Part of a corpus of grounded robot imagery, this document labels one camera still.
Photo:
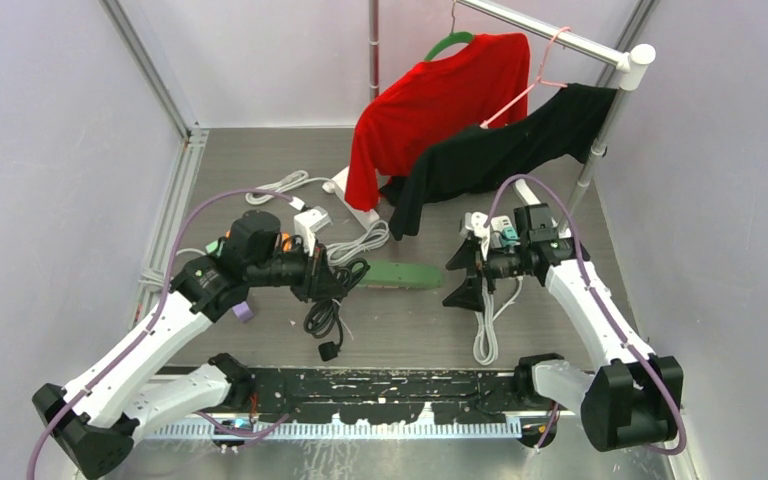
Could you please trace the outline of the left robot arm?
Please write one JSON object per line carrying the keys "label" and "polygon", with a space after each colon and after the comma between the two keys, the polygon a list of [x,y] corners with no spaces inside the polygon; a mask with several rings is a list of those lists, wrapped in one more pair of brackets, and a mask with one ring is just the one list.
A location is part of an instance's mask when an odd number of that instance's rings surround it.
{"label": "left robot arm", "polygon": [[253,377],[227,353],[157,389],[143,386],[255,287],[287,287],[302,302],[346,294],[316,237],[329,222],[324,209],[304,208],[287,236],[275,215],[245,212],[212,251],[184,264],[150,313],[101,360],[66,385],[47,383],[33,395],[48,436],[85,478],[114,471],[143,438],[191,413],[251,405]]}

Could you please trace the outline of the purple power strip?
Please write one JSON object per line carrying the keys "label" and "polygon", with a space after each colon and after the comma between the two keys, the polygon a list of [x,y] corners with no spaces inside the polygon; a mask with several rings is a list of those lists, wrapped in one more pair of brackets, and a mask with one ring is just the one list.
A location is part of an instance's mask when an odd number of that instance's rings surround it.
{"label": "purple power strip", "polygon": [[249,303],[246,301],[235,305],[232,308],[232,312],[234,313],[236,318],[243,323],[250,321],[255,316]]}

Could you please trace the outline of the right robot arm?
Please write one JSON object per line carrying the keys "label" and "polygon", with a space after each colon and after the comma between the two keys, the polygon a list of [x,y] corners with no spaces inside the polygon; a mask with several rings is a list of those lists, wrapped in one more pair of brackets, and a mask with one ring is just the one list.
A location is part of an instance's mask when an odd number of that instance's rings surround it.
{"label": "right robot arm", "polygon": [[464,271],[465,279],[442,304],[474,312],[479,364],[499,356],[495,322],[504,309],[494,303],[497,282],[526,276],[560,304],[591,360],[581,370],[557,353],[522,358],[513,383],[522,407],[567,408],[600,452],[682,441],[682,367],[656,354],[629,325],[580,241],[559,234],[547,204],[519,207],[513,217],[468,212],[460,234],[463,242],[446,268]]}

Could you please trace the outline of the green power strip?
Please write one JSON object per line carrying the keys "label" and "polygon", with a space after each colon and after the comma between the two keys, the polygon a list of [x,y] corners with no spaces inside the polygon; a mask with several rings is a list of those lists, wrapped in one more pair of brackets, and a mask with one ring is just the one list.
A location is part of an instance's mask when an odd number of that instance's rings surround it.
{"label": "green power strip", "polygon": [[431,265],[387,260],[369,260],[368,265],[370,269],[359,286],[433,290],[444,283],[442,271]]}

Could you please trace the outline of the teal green plug adapter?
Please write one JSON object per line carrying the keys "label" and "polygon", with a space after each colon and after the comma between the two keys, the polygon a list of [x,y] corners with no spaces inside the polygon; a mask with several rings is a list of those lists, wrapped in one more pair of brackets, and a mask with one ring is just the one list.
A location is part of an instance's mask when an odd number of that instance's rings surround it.
{"label": "teal green plug adapter", "polygon": [[499,231],[500,243],[504,246],[516,245],[519,236],[513,227],[504,227]]}

